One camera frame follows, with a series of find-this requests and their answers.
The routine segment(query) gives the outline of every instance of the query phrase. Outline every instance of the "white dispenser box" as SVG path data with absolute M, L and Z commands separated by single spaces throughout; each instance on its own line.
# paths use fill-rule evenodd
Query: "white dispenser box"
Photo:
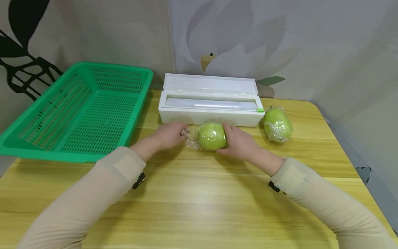
M 257 94 L 254 79 L 166 73 L 159 114 L 163 123 L 255 127 L 265 114 Z

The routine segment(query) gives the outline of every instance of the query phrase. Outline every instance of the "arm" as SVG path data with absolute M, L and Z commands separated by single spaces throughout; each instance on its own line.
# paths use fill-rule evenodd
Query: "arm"
M 276 187 L 336 234 L 340 249 L 397 248 L 381 222 L 350 195 L 297 160 L 260 148 L 241 129 L 223 126 L 229 147 L 217 153 L 247 161 L 271 176 Z
M 154 153 L 180 144 L 185 124 L 169 123 L 130 148 L 119 147 L 51 203 L 37 217 L 17 248 L 77 249 L 89 228 L 137 181 Z

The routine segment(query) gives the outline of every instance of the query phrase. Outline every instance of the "basket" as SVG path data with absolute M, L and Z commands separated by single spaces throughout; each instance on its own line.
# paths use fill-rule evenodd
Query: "basket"
M 147 68 L 71 66 L 0 137 L 0 153 L 94 162 L 130 142 L 153 77 Z

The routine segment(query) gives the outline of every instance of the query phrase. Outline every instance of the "person's left hand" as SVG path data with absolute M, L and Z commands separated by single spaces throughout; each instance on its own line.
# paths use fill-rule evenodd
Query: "person's left hand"
M 181 135 L 181 131 L 187 128 L 187 124 L 171 122 L 159 126 L 150 136 L 159 143 L 159 149 L 171 149 L 185 140 L 185 136 Z
M 130 149 L 147 162 L 156 152 L 171 149 L 182 143 L 186 137 L 180 135 L 180 133 L 186 127 L 188 127 L 186 124 L 177 122 L 163 124 L 151 136 L 130 146 Z

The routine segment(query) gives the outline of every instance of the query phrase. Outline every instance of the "wrapped pear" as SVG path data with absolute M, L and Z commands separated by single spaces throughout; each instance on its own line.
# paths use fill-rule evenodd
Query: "wrapped pear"
M 265 112 L 263 125 L 269 141 L 284 143 L 289 140 L 293 132 L 289 118 L 280 107 L 271 106 Z
M 216 151 L 227 145 L 225 131 L 222 124 L 207 123 L 198 130 L 198 142 L 204 149 Z

